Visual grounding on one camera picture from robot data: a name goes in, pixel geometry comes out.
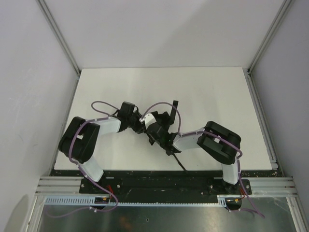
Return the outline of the right aluminium frame post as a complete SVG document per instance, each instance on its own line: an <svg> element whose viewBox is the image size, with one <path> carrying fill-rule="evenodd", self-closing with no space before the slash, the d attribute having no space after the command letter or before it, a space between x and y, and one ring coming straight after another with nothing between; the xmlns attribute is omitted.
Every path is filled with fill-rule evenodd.
<svg viewBox="0 0 309 232"><path fill-rule="evenodd" d="M260 60L263 58L266 50L270 46L273 38L275 37L277 31L282 25L285 17L289 13L293 4L294 4L293 0L284 0L282 2L257 52L255 53L252 61L250 62L249 67L243 70L245 77L246 77L247 86L248 86L248 89L251 95L251 99L253 101L255 113L257 115L259 126L262 132L262 136L263 136L263 139L266 145L270 164L273 170L278 169L280 165L279 165L279 162L277 161L277 154L276 154L275 146L272 142L272 138L271 138L270 131L269 131L269 126L267 124L266 115L265 115L265 112L264 112L264 109L263 109L263 106L262 106L262 103L261 103L261 100L260 100L260 97L257 91L253 72L256 69Z"/></svg>

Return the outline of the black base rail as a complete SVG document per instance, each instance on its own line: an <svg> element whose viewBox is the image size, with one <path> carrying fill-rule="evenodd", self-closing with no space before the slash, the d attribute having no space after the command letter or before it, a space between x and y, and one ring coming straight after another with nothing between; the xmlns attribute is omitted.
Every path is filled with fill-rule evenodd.
<svg viewBox="0 0 309 232"><path fill-rule="evenodd" d="M82 177L77 170L52 170L53 177ZM223 181L222 171L104 171L98 184L106 188L111 186L114 194L128 192L132 189L151 190L206 190L210 194L236 193L241 186ZM246 178L283 177L280 171L241 171L243 184L247 185ZM89 180L82 181L82 193L102 192L91 184Z"/></svg>

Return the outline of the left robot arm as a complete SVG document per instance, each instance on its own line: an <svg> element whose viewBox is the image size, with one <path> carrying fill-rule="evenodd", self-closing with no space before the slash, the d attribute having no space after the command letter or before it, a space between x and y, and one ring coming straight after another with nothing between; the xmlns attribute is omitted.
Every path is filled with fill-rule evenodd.
<svg viewBox="0 0 309 232"><path fill-rule="evenodd" d="M104 175L93 155L98 138L122 132L127 128L138 134L142 133L143 125L140 118L138 107L126 101L114 114L104 118L86 120L76 116L62 135L58 150L77 165L84 176L98 182Z"/></svg>

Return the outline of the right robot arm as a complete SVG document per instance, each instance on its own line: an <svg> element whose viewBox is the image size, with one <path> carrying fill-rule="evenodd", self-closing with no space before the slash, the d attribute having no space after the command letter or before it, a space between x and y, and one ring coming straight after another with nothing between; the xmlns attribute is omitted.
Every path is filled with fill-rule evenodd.
<svg viewBox="0 0 309 232"><path fill-rule="evenodd" d="M205 127L196 131L182 134L169 133L157 122L146 123L145 127L150 141L156 142L167 155L176 156L189 149L202 149L221 163L224 182L230 185L239 183L239 158L242 152L241 138L236 133L214 121L209 121Z"/></svg>

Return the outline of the black folding umbrella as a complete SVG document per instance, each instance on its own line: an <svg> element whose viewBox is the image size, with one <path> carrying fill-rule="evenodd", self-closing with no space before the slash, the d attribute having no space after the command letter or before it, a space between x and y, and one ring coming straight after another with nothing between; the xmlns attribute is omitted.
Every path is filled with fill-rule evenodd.
<svg viewBox="0 0 309 232"><path fill-rule="evenodd" d="M180 112L178 111L178 104L179 101L174 100L172 103L161 101L153 105L153 107L157 105L168 105L171 107L170 114L167 111L161 114L159 114L157 111L154 112L154 117L158 123L157 129L155 129L157 135L155 141L160 145L161 148L165 150L168 156L173 156L175 158L178 165L187 174L188 171L176 156L176 153L180 153L180 151L173 147L173 139L176 138L176 135L180 135L180 128L182 123L181 115ZM178 121L179 121L177 132L169 133L169 128L172 124L174 124L176 115L178 115Z"/></svg>

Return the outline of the aluminium frame post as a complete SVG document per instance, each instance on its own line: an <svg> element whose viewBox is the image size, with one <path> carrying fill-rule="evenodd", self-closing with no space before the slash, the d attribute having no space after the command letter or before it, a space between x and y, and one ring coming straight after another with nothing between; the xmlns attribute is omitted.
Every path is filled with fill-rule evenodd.
<svg viewBox="0 0 309 232"><path fill-rule="evenodd" d="M243 70L245 77L246 77L247 86L248 86L248 89L251 95L251 99L253 101L255 113L257 115L259 126L262 132L262 136L263 136L263 139L266 145L270 164L273 170L278 169L280 165L279 165L279 162L277 161L277 154L276 154L275 146L272 142L272 138L271 138L270 131L269 131L269 126L267 124L266 115L265 115L265 112L264 112L264 109L263 109L263 106L262 106L262 103L261 103L261 100L260 100L260 97L257 91L253 72L256 69L260 60L263 58L266 50L270 46L273 38L275 37L277 31L282 25L285 17L289 13L293 4L294 4L293 0L284 0L282 2L257 52L255 53L252 61L250 62L249 67Z"/></svg>
<svg viewBox="0 0 309 232"><path fill-rule="evenodd" d="M77 76L81 75L81 69L79 68L76 59L73 56L73 53L71 52L59 26L56 22L51 10L49 9L47 3L45 0L36 0L36 3L38 4L38 7L40 8L43 16L45 17L45 20L47 21L51 31L53 32L56 40L58 41L61 49L63 50L65 56L67 57L70 65L74 69Z"/></svg>

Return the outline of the left aluminium frame post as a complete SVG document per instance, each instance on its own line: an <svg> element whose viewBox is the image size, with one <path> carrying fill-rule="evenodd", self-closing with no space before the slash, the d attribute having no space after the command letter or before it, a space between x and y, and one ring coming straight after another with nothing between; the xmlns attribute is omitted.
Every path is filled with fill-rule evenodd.
<svg viewBox="0 0 309 232"><path fill-rule="evenodd" d="M61 49L63 50L65 56L67 57L70 65L74 69L77 76L81 75L81 69L79 68L76 59L73 56L73 53L71 52L59 26L56 22L51 10L49 9L47 3L45 0L36 0L36 3L38 4L38 7L40 8L43 16L45 17L45 20L47 21L51 31L53 32L56 40L58 41Z"/></svg>

